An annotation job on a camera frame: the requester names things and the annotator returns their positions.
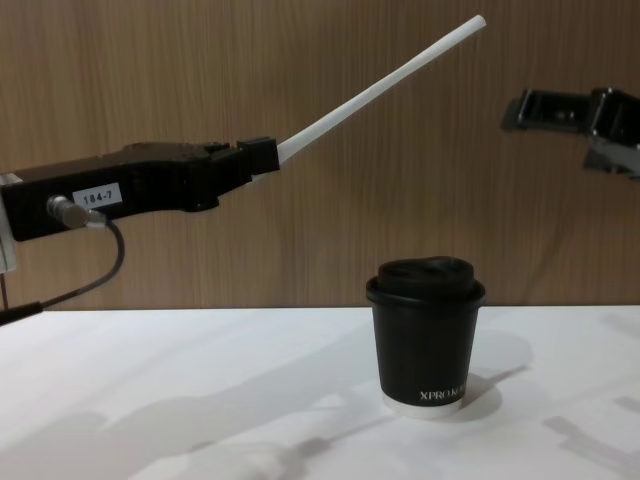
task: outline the wooden wall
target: wooden wall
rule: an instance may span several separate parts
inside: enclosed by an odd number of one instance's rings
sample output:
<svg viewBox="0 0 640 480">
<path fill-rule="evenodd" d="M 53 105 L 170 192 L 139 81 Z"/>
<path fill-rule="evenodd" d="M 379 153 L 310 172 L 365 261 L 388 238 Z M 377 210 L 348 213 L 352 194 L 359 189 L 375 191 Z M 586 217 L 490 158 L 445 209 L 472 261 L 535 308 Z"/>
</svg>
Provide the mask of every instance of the wooden wall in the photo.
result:
<svg viewBox="0 0 640 480">
<path fill-rule="evenodd" d="M 0 0 L 0 170 L 144 140 L 285 139 L 476 13 L 488 27 L 201 214 L 120 220 L 65 308 L 365 304 L 386 260 L 473 262 L 493 304 L 640 301 L 640 185 L 580 138 L 505 134 L 527 86 L 640 95 L 634 0 Z M 12 304 L 107 270 L 106 232 L 20 244 Z"/>
</svg>

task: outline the white rod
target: white rod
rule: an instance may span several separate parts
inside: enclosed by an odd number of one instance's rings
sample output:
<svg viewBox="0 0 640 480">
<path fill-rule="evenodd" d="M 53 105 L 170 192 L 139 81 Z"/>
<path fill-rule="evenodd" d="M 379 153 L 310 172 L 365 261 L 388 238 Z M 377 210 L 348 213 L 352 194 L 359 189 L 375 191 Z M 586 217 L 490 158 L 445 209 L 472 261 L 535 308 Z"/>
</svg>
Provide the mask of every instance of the white rod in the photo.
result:
<svg viewBox="0 0 640 480">
<path fill-rule="evenodd" d="M 452 32 L 446 34 L 444 37 L 424 50 L 422 53 L 413 57 L 403 66 L 391 72 L 382 80 L 374 83 L 369 88 L 359 93 L 346 103 L 343 103 L 338 108 L 328 113 L 314 124 L 309 125 L 301 132 L 296 133 L 291 138 L 282 142 L 280 145 L 278 145 L 278 157 L 280 159 L 280 165 L 282 165 L 300 150 L 305 148 L 307 145 L 327 133 L 333 127 L 342 123 L 344 120 L 360 110 L 370 101 L 389 90 L 400 80 L 408 77 L 416 70 L 424 67 L 427 63 L 438 58 L 447 50 L 455 47 L 458 43 L 462 42 L 469 36 L 476 33 L 478 30 L 482 29 L 486 24 L 487 23 L 481 15 L 476 15 L 468 22 L 460 25 Z"/>
</svg>

